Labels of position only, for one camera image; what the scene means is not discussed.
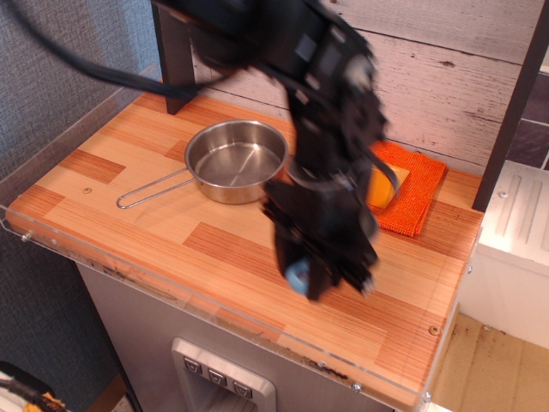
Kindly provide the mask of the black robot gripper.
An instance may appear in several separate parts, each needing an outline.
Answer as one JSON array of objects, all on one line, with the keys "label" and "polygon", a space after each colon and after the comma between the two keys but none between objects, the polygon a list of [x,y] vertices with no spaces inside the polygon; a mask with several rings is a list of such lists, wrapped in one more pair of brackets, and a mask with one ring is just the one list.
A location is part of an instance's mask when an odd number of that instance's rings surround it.
[{"label": "black robot gripper", "polygon": [[287,266],[307,258],[308,300],[320,300],[341,281],[367,295],[374,288],[370,268],[377,262],[371,240],[378,224],[365,204],[371,164],[327,180],[315,179],[295,164],[288,173],[290,183],[266,183],[263,205],[274,223],[280,273],[285,278]]}]

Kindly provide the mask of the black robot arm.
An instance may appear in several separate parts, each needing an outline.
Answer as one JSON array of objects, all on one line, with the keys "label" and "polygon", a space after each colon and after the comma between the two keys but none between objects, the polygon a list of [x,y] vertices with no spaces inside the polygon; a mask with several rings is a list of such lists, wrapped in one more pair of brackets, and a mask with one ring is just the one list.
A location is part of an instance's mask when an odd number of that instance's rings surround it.
[{"label": "black robot arm", "polygon": [[288,182],[265,185],[280,273],[309,300],[340,282],[372,288],[377,221],[366,204],[372,145],[387,123],[368,42],[318,1],[165,1],[199,58],[229,76],[260,70],[283,86],[296,131]]}]

